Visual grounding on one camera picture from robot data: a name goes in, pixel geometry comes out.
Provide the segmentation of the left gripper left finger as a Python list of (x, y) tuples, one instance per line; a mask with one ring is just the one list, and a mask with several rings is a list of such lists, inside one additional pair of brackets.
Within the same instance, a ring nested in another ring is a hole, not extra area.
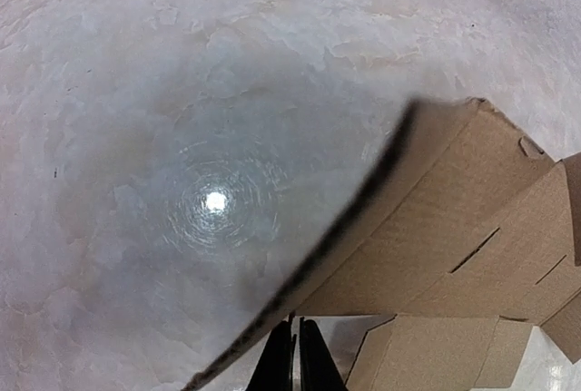
[(282, 320), (269, 334), (248, 391), (291, 391), (293, 358), (297, 336), (292, 333), (293, 318)]

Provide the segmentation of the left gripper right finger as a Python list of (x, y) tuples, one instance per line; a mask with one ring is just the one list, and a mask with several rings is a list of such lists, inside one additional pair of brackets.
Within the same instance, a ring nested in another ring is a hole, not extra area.
[(300, 319), (300, 390), (347, 391), (320, 328), (313, 319)]

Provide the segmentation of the brown cardboard box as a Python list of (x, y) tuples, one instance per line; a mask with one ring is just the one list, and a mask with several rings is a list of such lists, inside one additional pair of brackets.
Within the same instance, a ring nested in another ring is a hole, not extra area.
[(507, 388), (541, 328), (580, 359), (580, 158), (489, 101), (416, 99), (351, 202), (205, 388), (282, 320), (313, 319), (348, 390)]

